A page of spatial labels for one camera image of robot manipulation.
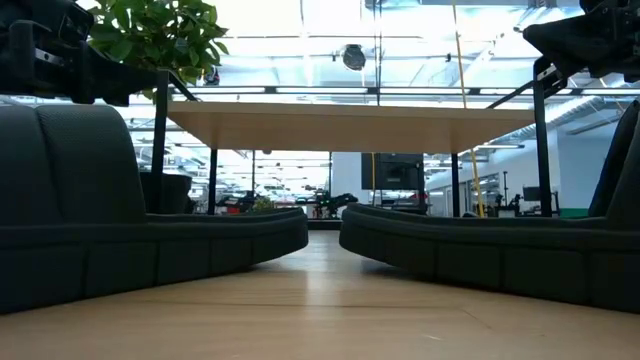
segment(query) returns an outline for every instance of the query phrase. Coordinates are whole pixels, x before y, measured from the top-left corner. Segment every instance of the black metal frame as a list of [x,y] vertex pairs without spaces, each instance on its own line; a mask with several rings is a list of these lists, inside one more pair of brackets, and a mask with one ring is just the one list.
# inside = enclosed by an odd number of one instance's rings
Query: black metal frame
[[[198,101],[198,99],[187,89],[187,87],[180,81],[178,76],[170,70],[162,69],[157,73],[157,92],[156,92],[156,118],[153,129],[153,155],[151,158],[151,184],[149,189],[149,213],[160,213],[162,204],[162,170],[164,168],[164,146],[166,140],[167,131],[167,116],[169,108],[169,84],[173,84],[176,89],[182,93],[189,101]],[[211,153],[215,152],[216,164],[213,167],[214,174],[217,168],[217,150],[212,149]],[[214,209],[215,209],[215,175],[213,178],[214,184]],[[211,191],[209,191],[209,200],[211,200]]]
[[[538,152],[538,181],[540,186],[540,208],[542,216],[551,217],[551,180],[549,175],[549,144],[547,123],[545,120],[544,100],[567,86],[567,79],[560,74],[551,62],[541,57],[533,64],[533,80],[522,85],[512,93],[489,105],[488,109],[513,99],[525,90],[533,88],[534,119],[536,124],[536,145]],[[453,216],[460,216],[460,189],[458,177],[458,154],[451,154],[451,186],[453,198]]]

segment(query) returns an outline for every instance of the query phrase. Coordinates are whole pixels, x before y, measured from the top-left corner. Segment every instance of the wooden floor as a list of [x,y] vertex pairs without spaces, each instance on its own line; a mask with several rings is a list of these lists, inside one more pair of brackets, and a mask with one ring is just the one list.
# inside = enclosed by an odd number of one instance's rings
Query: wooden floor
[[640,359],[640,316],[434,285],[336,232],[250,272],[0,316],[0,359]]

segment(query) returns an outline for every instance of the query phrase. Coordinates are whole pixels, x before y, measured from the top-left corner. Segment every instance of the desk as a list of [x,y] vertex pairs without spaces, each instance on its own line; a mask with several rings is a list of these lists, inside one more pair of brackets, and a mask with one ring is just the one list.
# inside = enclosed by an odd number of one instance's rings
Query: desk
[[533,123],[530,110],[170,102],[213,149],[458,153]]

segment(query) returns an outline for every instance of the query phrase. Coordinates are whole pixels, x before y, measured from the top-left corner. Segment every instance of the green plant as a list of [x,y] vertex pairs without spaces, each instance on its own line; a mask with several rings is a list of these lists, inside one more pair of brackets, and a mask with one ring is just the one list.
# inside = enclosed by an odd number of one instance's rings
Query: green plant
[[271,199],[265,196],[261,196],[256,199],[255,203],[253,203],[253,207],[251,208],[251,211],[260,212],[260,211],[271,210],[275,208],[276,208],[276,204],[273,201],[271,201]]
[[216,7],[202,0],[97,0],[89,10],[96,22],[90,44],[116,61],[135,67],[175,71],[182,81],[220,65],[228,29],[217,25]]

